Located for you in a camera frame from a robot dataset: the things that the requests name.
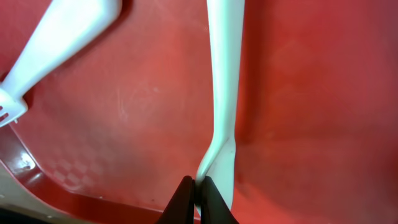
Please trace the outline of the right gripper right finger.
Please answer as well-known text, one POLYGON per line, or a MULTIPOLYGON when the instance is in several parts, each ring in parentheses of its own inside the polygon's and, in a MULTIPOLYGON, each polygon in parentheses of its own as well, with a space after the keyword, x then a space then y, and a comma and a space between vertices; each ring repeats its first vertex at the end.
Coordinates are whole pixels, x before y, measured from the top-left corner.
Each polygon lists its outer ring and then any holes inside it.
POLYGON ((201 183, 200 199, 201 224, 239 224, 211 177, 201 183))

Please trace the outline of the white plastic fork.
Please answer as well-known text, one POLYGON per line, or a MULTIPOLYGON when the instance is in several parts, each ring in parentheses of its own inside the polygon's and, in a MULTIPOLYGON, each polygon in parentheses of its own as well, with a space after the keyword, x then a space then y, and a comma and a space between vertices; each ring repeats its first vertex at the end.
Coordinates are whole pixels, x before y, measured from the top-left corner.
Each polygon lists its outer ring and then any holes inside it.
POLYGON ((1 82, 1 126, 28 110, 23 96, 41 79, 105 31, 122 0, 52 1, 15 64, 1 82))

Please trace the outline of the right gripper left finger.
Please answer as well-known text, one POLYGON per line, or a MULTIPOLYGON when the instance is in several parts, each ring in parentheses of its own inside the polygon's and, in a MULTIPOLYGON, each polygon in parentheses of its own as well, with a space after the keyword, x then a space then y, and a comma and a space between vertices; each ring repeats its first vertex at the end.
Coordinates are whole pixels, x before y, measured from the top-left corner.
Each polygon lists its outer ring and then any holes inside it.
POLYGON ((194 224, 195 181, 186 175, 155 224, 194 224))

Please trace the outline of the white plastic spoon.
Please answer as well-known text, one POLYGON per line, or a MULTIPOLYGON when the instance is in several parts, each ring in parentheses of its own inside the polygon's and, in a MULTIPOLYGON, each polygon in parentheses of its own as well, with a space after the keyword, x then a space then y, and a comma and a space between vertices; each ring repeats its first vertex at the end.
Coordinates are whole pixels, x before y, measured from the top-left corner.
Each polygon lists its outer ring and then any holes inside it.
POLYGON ((244 23, 244 0, 207 0, 213 85, 213 135, 196 180, 210 177, 226 208, 234 197, 236 113, 244 23))

